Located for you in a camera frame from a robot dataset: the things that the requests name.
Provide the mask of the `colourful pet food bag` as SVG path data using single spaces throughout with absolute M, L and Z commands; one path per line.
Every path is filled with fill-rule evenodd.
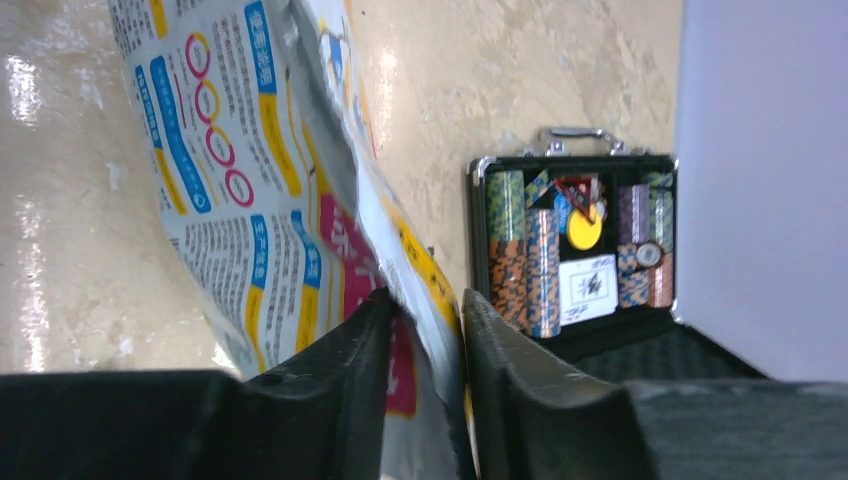
M 382 475 L 472 479 L 455 294 L 376 165 L 348 1 L 113 1 L 163 226 L 243 374 L 390 319 Z

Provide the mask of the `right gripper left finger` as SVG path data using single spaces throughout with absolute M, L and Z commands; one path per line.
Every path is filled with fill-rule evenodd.
M 218 370 L 1 379 L 5 479 L 376 479 L 394 302 L 248 381 Z

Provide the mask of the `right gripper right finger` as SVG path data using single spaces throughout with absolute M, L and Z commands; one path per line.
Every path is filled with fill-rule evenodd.
M 484 479 L 843 479 L 847 387 L 764 376 L 668 314 L 537 342 L 463 297 Z

